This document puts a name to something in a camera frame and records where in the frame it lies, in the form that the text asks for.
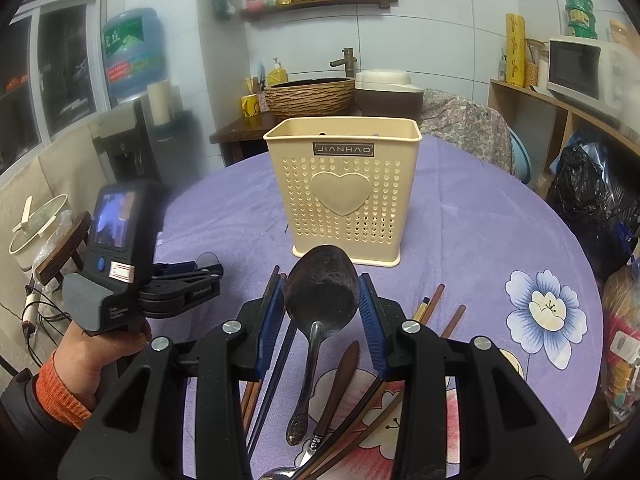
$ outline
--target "bronze faucet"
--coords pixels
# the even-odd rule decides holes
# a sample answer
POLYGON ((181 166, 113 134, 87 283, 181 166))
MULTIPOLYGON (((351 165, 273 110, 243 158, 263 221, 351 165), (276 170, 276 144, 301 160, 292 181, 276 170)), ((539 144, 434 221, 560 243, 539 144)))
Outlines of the bronze faucet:
POLYGON ((332 61, 329 63, 332 67, 337 67, 340 65, 344 65, 344 74, 347 77, 354 78, 356 77, 356 63, 358 60, 353 57, 353 49, 352 48, 344 48, 342 50, 344 52, 344 57, 337 61, 332 61))

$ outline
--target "green label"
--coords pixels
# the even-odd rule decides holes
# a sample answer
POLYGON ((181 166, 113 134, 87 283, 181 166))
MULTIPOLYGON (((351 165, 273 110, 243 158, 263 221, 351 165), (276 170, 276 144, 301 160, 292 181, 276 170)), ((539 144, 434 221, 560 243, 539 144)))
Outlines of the green label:
POLYGON ((142 18, 131 18, 104 31, 104 53, 110 57, 125 46, 145 41, 142 18))

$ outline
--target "window pane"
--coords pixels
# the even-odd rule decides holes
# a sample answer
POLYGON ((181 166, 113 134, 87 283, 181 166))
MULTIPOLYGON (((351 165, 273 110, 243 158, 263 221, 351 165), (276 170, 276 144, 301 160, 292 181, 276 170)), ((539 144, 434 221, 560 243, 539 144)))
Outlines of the window pane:
POLYGON ((0 174, 40 143, 29 88, 31 18, 0 35, 0 174))
POLYGON ((42 106, 51 134, 95 112, 86 52, 86 6, 43 12, 38 65, 42 106))

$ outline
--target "stacked green containers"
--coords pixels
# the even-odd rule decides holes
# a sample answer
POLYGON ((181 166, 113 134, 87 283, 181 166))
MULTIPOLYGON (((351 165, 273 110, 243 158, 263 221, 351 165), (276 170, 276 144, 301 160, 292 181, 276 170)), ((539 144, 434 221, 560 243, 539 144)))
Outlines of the stacked green containers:
POLYGON ((598 39, 591 0, 566 0, 564 10, 569 21, 567 29, 570 36, 598 39))

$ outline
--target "yellow bottle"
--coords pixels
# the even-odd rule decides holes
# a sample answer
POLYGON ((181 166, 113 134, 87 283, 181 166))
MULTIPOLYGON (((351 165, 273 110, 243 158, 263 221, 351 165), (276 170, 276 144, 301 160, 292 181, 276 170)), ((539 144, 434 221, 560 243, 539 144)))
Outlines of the yellow bottle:
POLYGON ((273 60, 276 62, 276 65, 267 76, 267 84, 269 85, 269 87, 289 81, 287 71, 284 70, 280 62, 278 62, 278 58, 274 57, 273 60))

